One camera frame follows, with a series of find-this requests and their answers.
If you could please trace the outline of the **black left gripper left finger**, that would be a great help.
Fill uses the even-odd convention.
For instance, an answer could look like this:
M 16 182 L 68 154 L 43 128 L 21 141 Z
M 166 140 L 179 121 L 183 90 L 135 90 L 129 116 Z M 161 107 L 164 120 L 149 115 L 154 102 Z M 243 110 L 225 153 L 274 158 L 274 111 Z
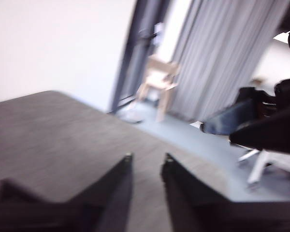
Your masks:
M 133 154 L 63 202 L 10 179 L 0 181 L 0 232 L 123 232 L 132 195 Z

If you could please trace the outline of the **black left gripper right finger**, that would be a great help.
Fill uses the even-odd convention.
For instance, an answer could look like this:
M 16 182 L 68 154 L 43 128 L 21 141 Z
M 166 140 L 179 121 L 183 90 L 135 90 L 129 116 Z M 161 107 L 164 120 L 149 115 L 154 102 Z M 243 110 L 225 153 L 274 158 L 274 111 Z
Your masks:
M 290 232 L 290 202 L 233 202 L 166 153 L 161 168 L 175 232 Z

